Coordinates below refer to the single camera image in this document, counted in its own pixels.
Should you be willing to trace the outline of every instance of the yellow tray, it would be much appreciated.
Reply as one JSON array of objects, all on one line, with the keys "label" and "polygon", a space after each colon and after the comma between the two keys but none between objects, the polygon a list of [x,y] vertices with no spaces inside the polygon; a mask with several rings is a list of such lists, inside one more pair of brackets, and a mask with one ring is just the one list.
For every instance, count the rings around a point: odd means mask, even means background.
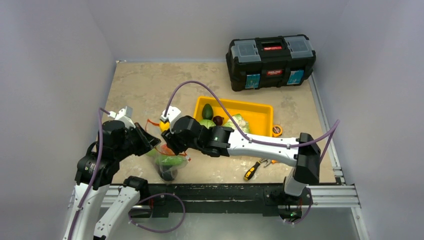
[{"label": "yellow tray", "polygon": [[[250,133],[261,136],[273,136],[273,106],[268,104],[259,104],[246,101],[236,101],[228,99],[219,99],[231,116],[241,114],[249,122]],[[210,104],[213,109],[213,116],[221,116],[226,123],[229,117],[225,114],[219,103],[214,97],[199,96],[194,109],[193,118],[197,121],[202,120],[202,110],[206,104]]]}]

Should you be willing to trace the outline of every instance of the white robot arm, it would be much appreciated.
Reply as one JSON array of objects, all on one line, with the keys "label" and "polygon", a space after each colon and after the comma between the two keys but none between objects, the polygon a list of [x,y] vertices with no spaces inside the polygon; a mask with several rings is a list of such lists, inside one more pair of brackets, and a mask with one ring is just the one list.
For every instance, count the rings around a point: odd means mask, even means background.
[{"label": "white robot arm", "polygon": [[[294,197],[300,196],[306,185],[319,183],[321,150],[317,144],[290,147],[313,140],[307,133],[301,133],[299,138],[254,134],[246,134],[246,138],[230,127],[214,126],[208,129],[190,116],[181,116],[181,111],[173,106],[169,107],[166,115],[165,111],[162,112],[160,120],[169,122],[170,128],[162,133],[162,137],[175,154],[192,148],[211,157],[250,156],[276,160],[293,167],[285,179],[284,192]],[[270,144],[255,143],[252,139]]]}]

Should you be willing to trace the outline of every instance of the green vegetable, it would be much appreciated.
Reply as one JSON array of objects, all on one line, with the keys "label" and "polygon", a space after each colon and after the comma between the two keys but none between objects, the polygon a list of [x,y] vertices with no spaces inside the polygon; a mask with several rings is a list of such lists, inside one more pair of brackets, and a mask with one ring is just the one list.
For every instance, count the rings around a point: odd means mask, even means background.
[{"label": "green vegetable", "polygon": [[184,163],[184,161],[186,161],[184,156],[167,156],[161,154],[160,157],[154,160],[154,163],[162,166],[176,166]]},{"label": "green vegetable", "polygon": [[200,120],[199,124],[202,125],[202,126],[205,126],[207,129],[209,129],[210,127],[216,126],[216,124],[213,121],[208,120],[208,119]]},{"label": "green vegetable", "polygon": [[214,110],[212,109],[212,106],[209,103],[206,103],[203,107],[203,110],[201,111],[201,117],[203,119],[212,120],[214,117]]},{"label": "green vegetable", "polygon": [[149,157],[154,157],[154,156],[156,156],[157,153],[158,153],[158,150],[156,150],[156,148],[153,148],[148,153],[146,153],[146,155],[149,156]]},{"label": "green vegetable", "polygon": [[[236,114],[236,115],[232,116],[232,118],[234,119],[234,121],[237,123],[237,125],[241,128],[241,130],[243,132],[245,132],[247,134],[251,133],[249,123],[243,119],[242,115]],[[229,127],[229,128],[234,129],[234,130],[237,130],[236,126],[234,125],[234,123],[230,119],[222,126],[223,127]]]}]

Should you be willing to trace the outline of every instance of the tape measure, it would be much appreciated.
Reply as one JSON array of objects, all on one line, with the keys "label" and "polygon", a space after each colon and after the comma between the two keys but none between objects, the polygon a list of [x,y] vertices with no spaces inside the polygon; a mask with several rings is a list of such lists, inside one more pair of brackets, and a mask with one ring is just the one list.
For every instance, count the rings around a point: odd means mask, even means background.
[{"label": "tape measure", "polygon": [[283,128],[280,125],[272,126],[272,136],[274,138],[281,136],[283,134]]}]

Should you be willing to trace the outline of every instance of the avocado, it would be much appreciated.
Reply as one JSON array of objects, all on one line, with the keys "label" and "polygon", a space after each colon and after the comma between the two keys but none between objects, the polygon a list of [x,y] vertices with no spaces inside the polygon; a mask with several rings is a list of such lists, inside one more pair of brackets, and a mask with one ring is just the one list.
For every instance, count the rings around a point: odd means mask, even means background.
[{"label": "avocado", "polygon": [[206,103],[201,111],[201,117],[203,119],[212,120],[214,117],[214,110],[212,110],[212,106],[209,103]]}]

